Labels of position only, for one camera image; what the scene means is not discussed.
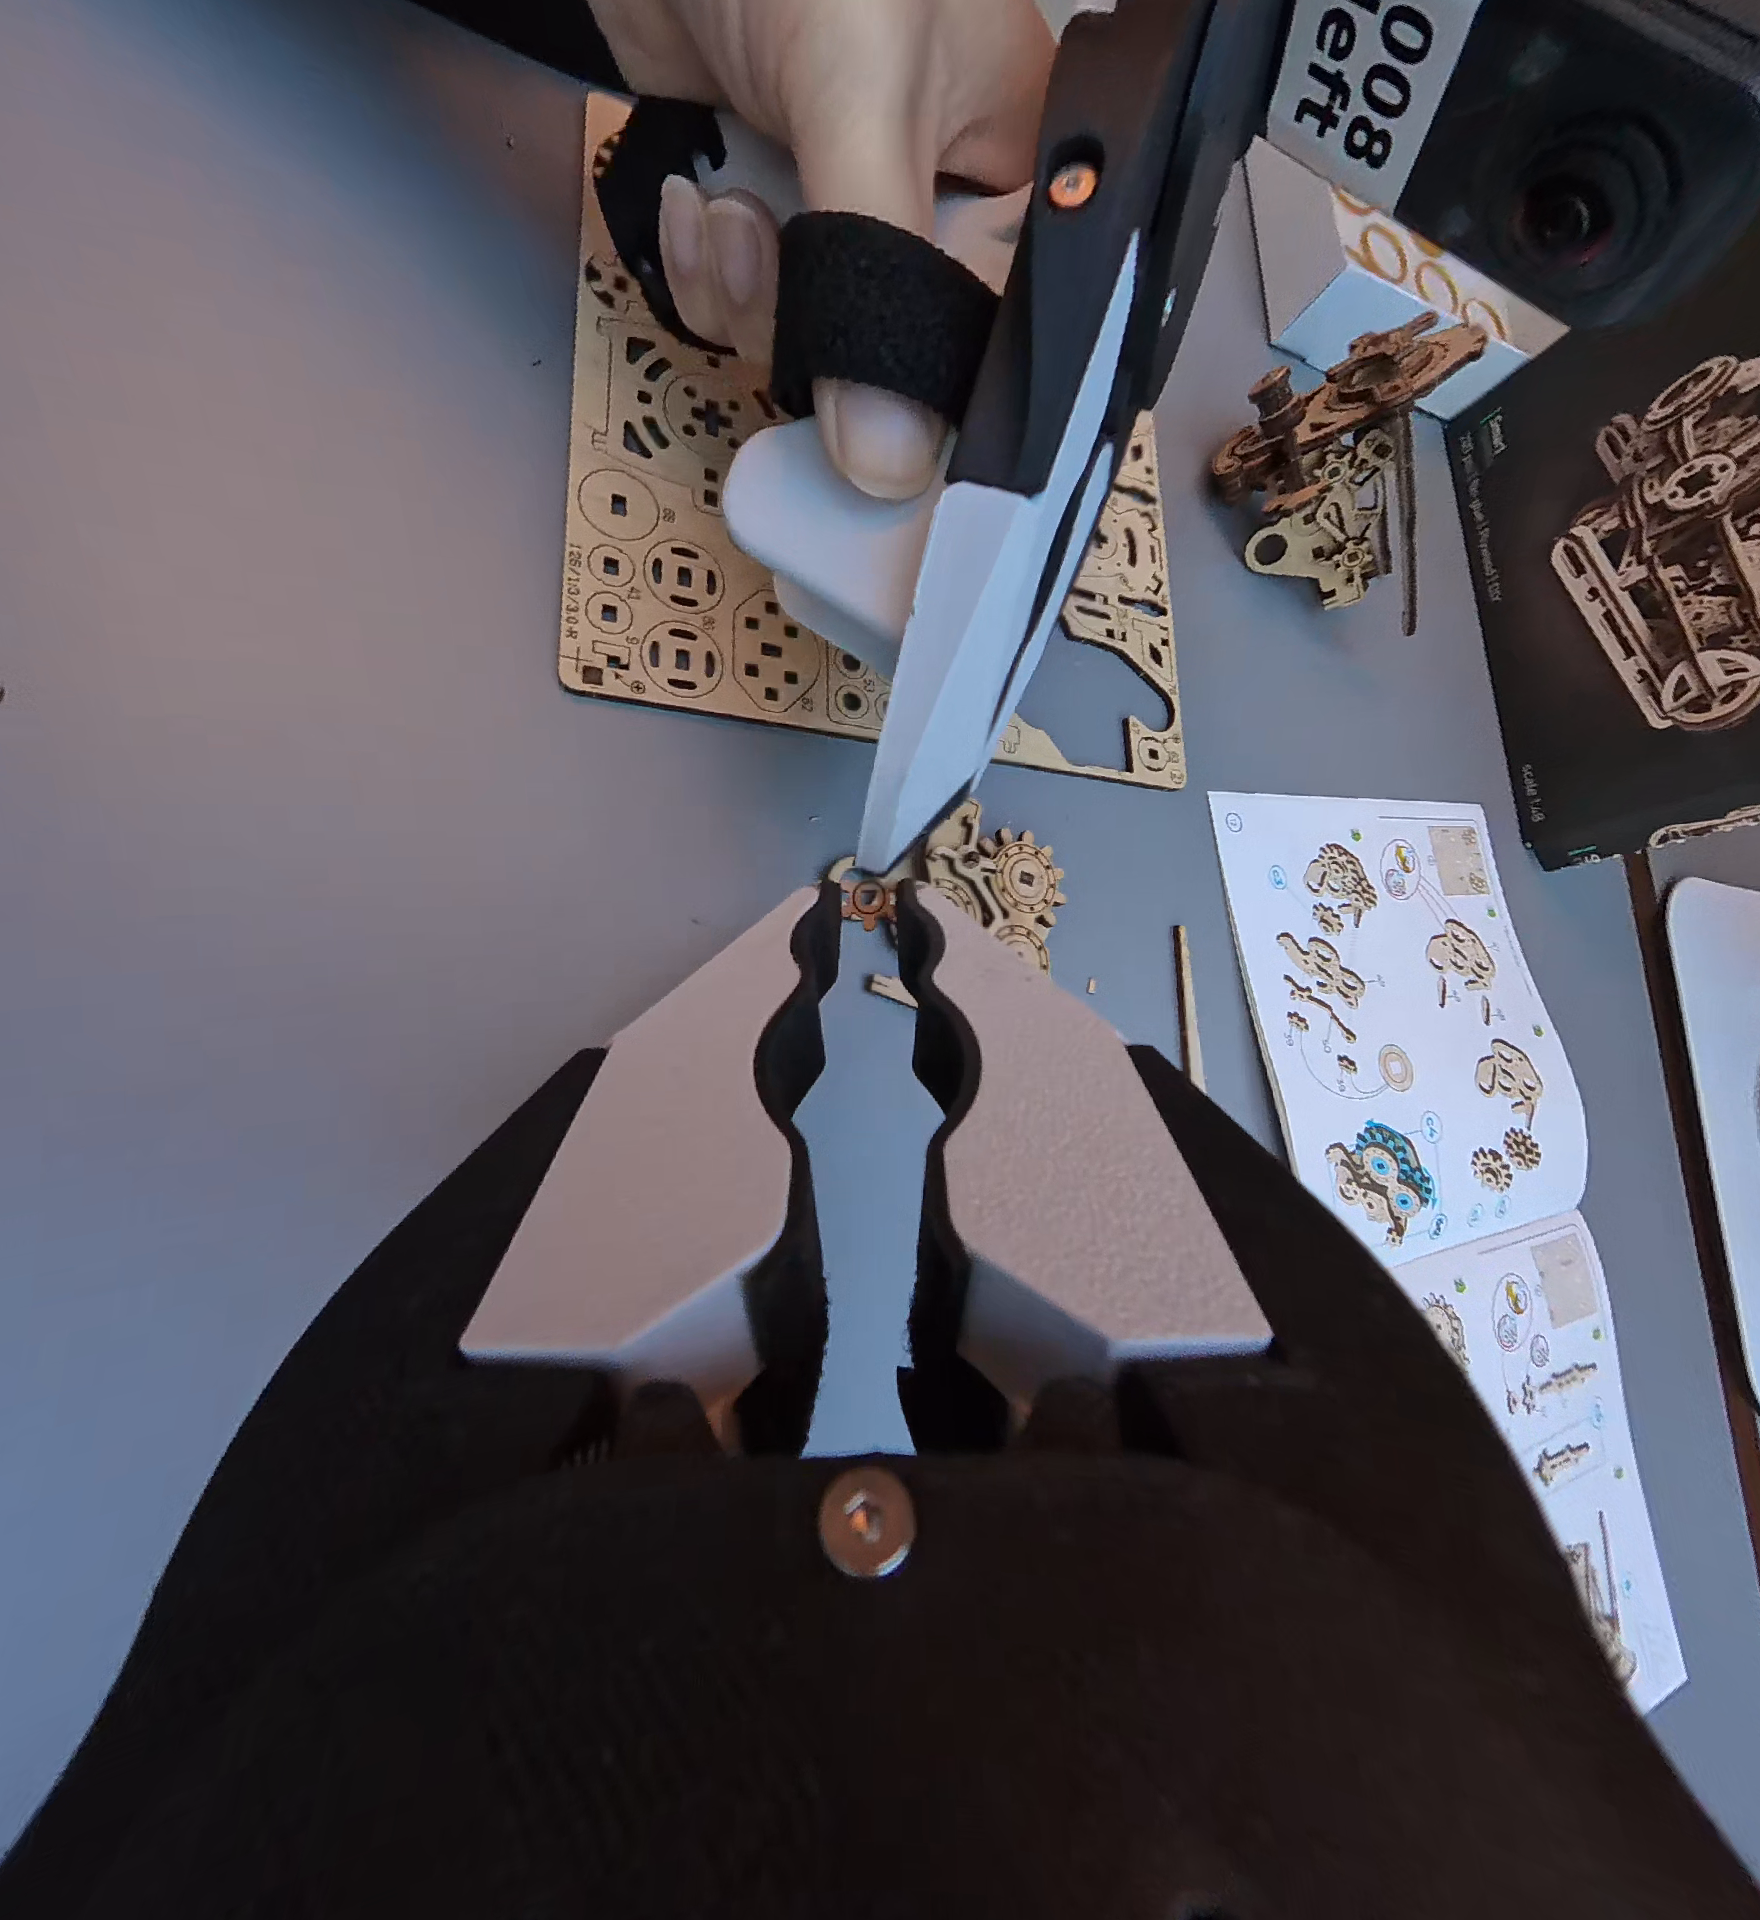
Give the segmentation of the white cardboard box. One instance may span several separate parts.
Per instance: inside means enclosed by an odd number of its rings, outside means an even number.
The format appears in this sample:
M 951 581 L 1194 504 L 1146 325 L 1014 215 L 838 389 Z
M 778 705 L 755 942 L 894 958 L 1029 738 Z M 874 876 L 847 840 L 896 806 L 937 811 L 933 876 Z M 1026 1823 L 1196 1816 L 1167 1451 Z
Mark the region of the white cardboard box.
M 1432 311 L 1347 263 L 1332 223 L 1332 185 L 1324 180 L 1262 137 L 1252 139 L 1246 176 L 1262 296 L 1276 350 L 1329 372 L 1350 353 L 1356 338 L 1389 331 Z M 1510 298 L 1523 347 L 1490 341 L 1477 363 L 1423 397 L 1420 412 L 1451 419 L 1565 334 L 1565 325 L 1550 316 L 1514 294 Z

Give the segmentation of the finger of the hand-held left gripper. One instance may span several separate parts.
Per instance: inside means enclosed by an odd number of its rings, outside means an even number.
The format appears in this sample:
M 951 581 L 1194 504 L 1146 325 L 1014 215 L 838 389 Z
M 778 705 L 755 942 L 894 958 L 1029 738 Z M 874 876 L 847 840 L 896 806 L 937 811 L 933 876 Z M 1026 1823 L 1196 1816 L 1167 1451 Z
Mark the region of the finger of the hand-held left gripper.
M 1151 413 L 1140 413 L 1120 457 L 1085 563 L 1062 602 L 1058 634 L 1047 643 L 1042 667 L 1100 653 L 1128 672 L 1128 696 L 1103 735 L 1120 757 L 1065 753 L 1039 723 L 1035 676 L 1009 717 L 997 762 L 1161 791 L 1161 489 Z
M 1103 427 L 1133 301 L 1122 270 L 1040 492 L 950 476 L 932 516 L 857 856 L 890 867 L 987 769 L 1107 498 Z

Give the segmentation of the person's left hand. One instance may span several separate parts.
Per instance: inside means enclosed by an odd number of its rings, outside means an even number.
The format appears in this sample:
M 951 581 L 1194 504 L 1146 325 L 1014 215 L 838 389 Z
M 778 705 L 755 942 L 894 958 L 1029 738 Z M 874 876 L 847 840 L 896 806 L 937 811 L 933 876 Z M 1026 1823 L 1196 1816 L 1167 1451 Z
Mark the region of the person's left hand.
M 1006 194 L 1032 180 L 1057 38 L 1030 2 L 596 2 L 641 95 L 730 109 L 785 146 L 809 211 L 933 235 L 935 181 Z M 707 343 L 766 363 L 778 225 L 751 194 L 669 180 L 658 223 L 676 313 Z M 935 476 L 943 422 L 916 402 L 814 383 L 822 447 L 884 500 Z

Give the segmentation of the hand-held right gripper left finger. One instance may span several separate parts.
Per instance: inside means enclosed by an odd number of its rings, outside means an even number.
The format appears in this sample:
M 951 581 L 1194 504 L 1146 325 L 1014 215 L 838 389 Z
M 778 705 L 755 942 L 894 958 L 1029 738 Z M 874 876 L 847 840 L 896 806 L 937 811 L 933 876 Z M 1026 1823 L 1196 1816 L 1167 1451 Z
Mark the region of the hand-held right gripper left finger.
M 464 1358 L 679 1381 L 751 1452 L 800 1451 L 829 1307 L 795 1116 L 840 960 L 842 890 L 800 888 L 590 1059 Z

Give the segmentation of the black product box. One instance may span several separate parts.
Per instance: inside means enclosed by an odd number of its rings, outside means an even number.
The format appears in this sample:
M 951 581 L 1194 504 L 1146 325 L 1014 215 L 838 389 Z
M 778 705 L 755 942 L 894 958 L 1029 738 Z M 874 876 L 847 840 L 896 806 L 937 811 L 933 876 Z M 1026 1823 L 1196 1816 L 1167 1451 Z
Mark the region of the black product box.
M 1566 334 L 1445 448 L 1540 863 L 1760 813 L 1760 215 L 1656 320 Z

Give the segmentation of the white instruction booklet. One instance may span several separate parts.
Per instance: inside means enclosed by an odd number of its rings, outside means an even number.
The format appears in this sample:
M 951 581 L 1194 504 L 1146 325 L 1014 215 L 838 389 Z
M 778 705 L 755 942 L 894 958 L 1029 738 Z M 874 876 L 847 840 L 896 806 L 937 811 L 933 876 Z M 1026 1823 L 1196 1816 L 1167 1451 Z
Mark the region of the white instruction booklet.
M 1685 1682 L 1584 1107 L 1471 803 L 1208 797 L 1286 1155 L 1425 1315 L 1516 1456 L 1635 1708 Z

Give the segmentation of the wooden gear assembly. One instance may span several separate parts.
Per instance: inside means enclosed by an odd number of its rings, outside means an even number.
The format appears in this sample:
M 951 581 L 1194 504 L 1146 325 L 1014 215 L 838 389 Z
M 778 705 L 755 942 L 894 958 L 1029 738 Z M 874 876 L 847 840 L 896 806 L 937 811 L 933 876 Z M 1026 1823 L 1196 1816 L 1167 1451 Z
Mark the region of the wooden gear assembly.
M 896 885 L 896 896 L 907 881 L 922 883 L 1037 973 L 1051 973 L 1047 942 L 1067 900 L 1065 876 L 1032 832 L 985 834 L 976 799 L 957 806 L 886 871 L 857 869 L 854 856 L 842 858 L 824 876 L 842 896 L 842 913 L 845 876 L 881 878 Z

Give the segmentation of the dark wooden model mechanism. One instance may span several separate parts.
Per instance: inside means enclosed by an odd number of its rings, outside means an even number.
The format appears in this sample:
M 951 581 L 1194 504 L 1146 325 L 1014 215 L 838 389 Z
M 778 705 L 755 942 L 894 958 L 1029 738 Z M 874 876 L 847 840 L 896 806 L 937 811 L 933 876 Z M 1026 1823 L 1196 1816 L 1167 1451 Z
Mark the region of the dark wooden model mechanism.
M 1252 574 L 1308 581 L 1326 611 L 1399 576 L 1402 629 L 1416 634 L 1412 412 L 1489 346 L 1485 327 L 1425 311 L 1356 338 L 1310 392 L 1295 392 L 1285 367 L 1265 374 L 1250 392 L 1257 417 L 1206 468 L 1219 498 L 1259 508 L 1245 551 Z

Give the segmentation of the wooden laser-cut parts sheet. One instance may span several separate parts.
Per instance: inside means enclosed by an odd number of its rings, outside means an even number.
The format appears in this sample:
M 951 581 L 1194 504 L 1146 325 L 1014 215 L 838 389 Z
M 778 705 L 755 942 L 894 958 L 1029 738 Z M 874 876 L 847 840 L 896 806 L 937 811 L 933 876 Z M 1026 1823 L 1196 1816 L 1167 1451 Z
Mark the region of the wooden laser-cut parts sheet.
M 783 419 L 737 360 L 656 325 L 615 252 L 599 181 L 629 105 L 590 93 L 578 226 L 556 681 L 596 700 L 877 741 L 890 681 L 785 611 L 768 570 L 724 532 L 742 444 Z M 1161 791 L 1188 782 L 1161 508 Z M 1103 735 L 1130 678 L 1118 659 L 1039 670 L 1039 723 L 1077 758 L 1118 758 Z

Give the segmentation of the grey desk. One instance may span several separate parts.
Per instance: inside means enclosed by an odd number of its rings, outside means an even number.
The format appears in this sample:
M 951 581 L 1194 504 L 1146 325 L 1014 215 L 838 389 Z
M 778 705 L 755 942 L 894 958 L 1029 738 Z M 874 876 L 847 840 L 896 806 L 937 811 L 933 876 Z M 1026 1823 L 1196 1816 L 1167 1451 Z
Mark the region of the grey desk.
M 214 1464 L 569 1056 L 842 852 L 872 750 L 556 684 L 578 89 L 405 7 L 0 5 L 0 1857 Z M 1760 1881 L 1760 1591 L 1620 865 L 1518 845 L 1445 455 L 1421 625 L 1245 574 L 1235 191 L 1158 417 L 1191 785 L 994 770 L 1055 973 L 1278 1145 L 1209 789 L 1474 802 L 1587 1098 L 1587 1223 L 1687 1685 Z

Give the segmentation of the yellow rubber band bundle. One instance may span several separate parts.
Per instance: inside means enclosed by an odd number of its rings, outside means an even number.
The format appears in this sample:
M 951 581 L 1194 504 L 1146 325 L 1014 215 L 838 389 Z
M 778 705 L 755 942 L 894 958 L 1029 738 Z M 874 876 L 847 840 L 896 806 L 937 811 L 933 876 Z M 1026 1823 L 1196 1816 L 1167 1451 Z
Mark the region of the yellow rubber band bundle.
M 1490 341 L 1523 347 L 1516 304 L 1490 277 L 1344 187 L 1329 194 L 1336 236 L 1353 269 L 1443 320 L 1483 327 Z

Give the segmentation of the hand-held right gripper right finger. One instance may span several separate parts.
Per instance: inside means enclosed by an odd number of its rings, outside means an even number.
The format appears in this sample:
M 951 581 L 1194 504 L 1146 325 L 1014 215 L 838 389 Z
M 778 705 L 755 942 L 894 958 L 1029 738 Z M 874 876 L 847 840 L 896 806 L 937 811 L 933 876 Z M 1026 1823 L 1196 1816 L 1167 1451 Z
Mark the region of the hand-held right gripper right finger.
M 927 885 L 897 896 L 929 1141 L 900 1398 L 991 1452 L 1055 1379 L 1245 1358 L 1272 1330 L 1124 1039 Z

